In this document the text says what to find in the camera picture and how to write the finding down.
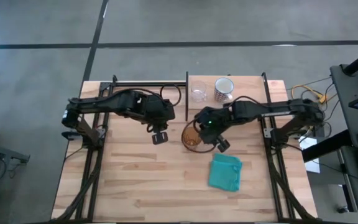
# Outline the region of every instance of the paper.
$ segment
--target paper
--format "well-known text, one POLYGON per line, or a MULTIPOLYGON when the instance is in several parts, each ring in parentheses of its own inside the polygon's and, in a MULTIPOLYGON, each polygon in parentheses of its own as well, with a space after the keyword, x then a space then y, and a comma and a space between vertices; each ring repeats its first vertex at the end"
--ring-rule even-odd
MULTIPOLYGON (((300 147, 301 149, 307 149, 310 146, 314 146, 315 144, 317 144, 317 139, 313 139, 313 138, 306 138, 305 140, 303 140, 305 137, 301 137, 299 139, 299 142, 302 141, 300 143, 300 147)), ((305 167, 307 171, 310 172, 315 172, 315 173, 320 173, 320 165, 318 164, 318 158, 317 159, 313 159, 313 161, 309 161, 307 163, 305 163, 305 167)))

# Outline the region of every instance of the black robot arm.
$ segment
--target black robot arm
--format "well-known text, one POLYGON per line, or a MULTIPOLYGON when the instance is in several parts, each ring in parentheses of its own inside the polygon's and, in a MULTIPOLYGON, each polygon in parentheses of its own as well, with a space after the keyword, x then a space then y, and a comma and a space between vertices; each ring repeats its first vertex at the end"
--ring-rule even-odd
POLYGON ((276 103, 254 103, 251 101, 234 101, 216 109, 205 107, 195 116, 201 140, 205 144, 218 145, 224 152, 230 144, 221 134, 233 125, 246 124, 255 119, 269 116, 295 115, 294 118, 282 128, 269 130, 274 146, 286 143, 288 137, 305 126, 320 125, 324 121, 324 113, 317 103, 311 100, 288 100, 276 103))
POLYGON ((152 136, 154 144, 168 141, 167 133, 161 131, 167 129, 167 121, 175 119, 172 103, 156 93, 147 95, 141 91, 121 90, 105 97, 69 99, 62 124, 76 129, 83 137, 83 144, 94 146, 101 144, 100 133, 80 116, 86 113, 116 113, 147 124, 147 132, 155 133, 152 136))

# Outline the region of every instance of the concrete floor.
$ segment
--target concrete floor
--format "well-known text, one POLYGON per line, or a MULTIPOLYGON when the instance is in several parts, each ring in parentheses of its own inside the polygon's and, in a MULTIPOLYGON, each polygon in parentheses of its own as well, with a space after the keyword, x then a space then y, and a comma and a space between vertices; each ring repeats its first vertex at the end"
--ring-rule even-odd
MULTIPOLYGON (((101 3, 0 0, 0 44, 91 43, 101 3)), ((112 0, 99 42, 232 40, 358 40, 358 0, 112 0)), ((0 223, 50 218, 67 145, 61 116, 67 98, 80 91, 89 52, 0 50, 0 145, 31 154, 13 179, 2 180, 0 223)), ((90 80, 110 80, 113 74, 120 80, 183 80, 186 71, 267 72, 290 88, 327 77, 331 65, 357 57, 358 45, 98 49, 90 80)), ((311 86, 324 91, 330 83, 311 86)), ((340 106, 330 122, 333 134, 346 128, 340 106)), ((357 214, 335 213, 343 203, 341 189, 321 181, 331 175, 324 169, 318 177, 310 175, 319 217, 358 222, 357 214)))

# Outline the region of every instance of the white mug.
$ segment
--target white mug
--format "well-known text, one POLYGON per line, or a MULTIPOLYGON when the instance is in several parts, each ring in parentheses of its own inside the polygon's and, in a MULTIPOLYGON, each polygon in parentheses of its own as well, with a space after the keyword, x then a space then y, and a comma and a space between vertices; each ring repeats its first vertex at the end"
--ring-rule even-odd
POLYGON ((234 89, 234 83, 228 78, 218 78, 215 82, 214 98, 218 102, 233 99, 231 93, 234 89))

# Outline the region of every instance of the wooden table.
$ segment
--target wooden table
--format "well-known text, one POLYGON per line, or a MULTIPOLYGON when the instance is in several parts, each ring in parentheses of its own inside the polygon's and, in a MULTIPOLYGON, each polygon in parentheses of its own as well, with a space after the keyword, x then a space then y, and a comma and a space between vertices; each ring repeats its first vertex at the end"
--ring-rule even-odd
MULTIPOLYGON (((208 91, 213 91, 218 76, 190 76, 202 80, 208 91)), ((261 77, 230 77, 236 95, 249 95, 266 102, 261 77)), ((84 82, 82 98, 98 95, 100 82, 84 82)), ((272 101, 287 100, 282 80, 268 81, 272 101)), ((159 87, 149 90, 159 92, 159 87)), ((183 98, 175 107, 176 118, 167 129, 169 141, 153 145, 146 126, 137 121, 110 114, 109 131, 102 162, 102 171, 95 206, 95 222, 256 222, 276 221, 269 171, 260 124, 254 121, 228 129, 223 136, 231 143, 225 154, 243 162, 241 187, 238 192, 225 192, 208 186, 209 163, 215 150, 207 154, 187 151, 181 143, 185 127, 185 89, 183 98)), ((213 95, 208 93, 211 106, 213 95)), ((163 97, 176 102, 177 90, 166 88, 163 97)), ((191 102, 189 119, 204 105, 191 102)), ((87 114, 91 125, 92 114, 87 114)), ((291 117, 277 117, 278 127, 291 117)), ((70 142, 67 154, 81 147, 81 141, 70 142)), ((313 216, 317 216, 301 152, 283 150, 290 188, 300 203, 313 216)), ((52 218, 58 217, 78 193, 81 185, 86 150, 71 156, 63 166, 52 218)), ((280 192, 284 206, 284 196, 280 192)), ((88 200, 85 200, 83 216, 88 200)))

